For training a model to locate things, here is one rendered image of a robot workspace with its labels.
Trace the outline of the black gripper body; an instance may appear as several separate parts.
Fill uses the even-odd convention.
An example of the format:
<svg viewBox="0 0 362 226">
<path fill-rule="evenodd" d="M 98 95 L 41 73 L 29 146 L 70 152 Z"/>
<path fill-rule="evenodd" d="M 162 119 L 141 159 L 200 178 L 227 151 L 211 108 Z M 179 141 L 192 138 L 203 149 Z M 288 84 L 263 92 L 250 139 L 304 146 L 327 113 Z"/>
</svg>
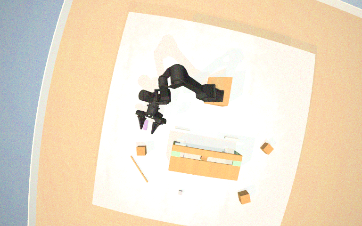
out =
<svg viewBox="0 0 362 226">
<path fill-rule="evenodd" d="M 140 116 L 140 117 L 148 117 L 153 119 L 156 123 L 161 123 L 161 124 L 166 124 L 166 119 L 162 118 L 162 117 L 158 117 L 156 116 L 157 111 L 160 109 L 158 105 L 154 105 L 154 104 L 147 104 L 148 109 L 147 112 L 145 111 L 141 111 L 141 110 L 137 110 L 136 111 L 136 115 Z M 150 115 L 150 116 L 149 116 Z"/>
</svg>

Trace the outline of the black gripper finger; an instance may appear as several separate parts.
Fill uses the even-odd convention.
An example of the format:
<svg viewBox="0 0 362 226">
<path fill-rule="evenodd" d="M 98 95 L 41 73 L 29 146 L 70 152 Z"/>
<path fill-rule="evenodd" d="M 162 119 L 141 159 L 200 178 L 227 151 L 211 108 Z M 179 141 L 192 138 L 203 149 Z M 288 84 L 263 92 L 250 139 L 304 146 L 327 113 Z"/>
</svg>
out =
<svg viewBox="0 0 362 226">
<path fill-rule="evenodd" d="M 140 117 L 140 116 L 137 116 L 137 117 L 138 117 L 140 129 L 142 129 L 142 128 L 143 128 L 143 125 L 144 125 L 144 122 L 145 122 L 145 120 L 146 120 L 147 118 L 146 118 L 146 117 Z"/>
<path fill-rule="evenodd" d="M 152 131 L 151 134 L 153 135 L 155 130 L 158 128 L 158 126 L 163 125 L 161 123 L 152 122 Z"/>
</svg>

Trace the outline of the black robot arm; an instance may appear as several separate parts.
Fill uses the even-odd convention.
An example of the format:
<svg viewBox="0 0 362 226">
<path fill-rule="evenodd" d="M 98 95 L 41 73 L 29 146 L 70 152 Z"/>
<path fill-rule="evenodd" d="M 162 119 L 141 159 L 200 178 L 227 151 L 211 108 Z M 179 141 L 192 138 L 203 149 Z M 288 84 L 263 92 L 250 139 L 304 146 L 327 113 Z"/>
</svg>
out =
<svg viewBox="0 0 362 226">
<path fill-rule="evenodd" d="M 170 77 L 171 85 L 168 86 Z M 215 84 L 201 85 L 191 78 L 187 69 L 180 64 L 174 64 L 167 68 L 163 75 L 158 78 L 158 87 L 154 92 L 141 90 L 138 99 L 154 105 L 166 105 L 171 102 L 171 91 L 168 88 L 176 89 L 184 86 L 196 93 L 196 98 L 204 102 L 223 102 L 224 90 L 219 90 Z M 160 91 L 160 93 L 158 93 Z"/>
</svg>

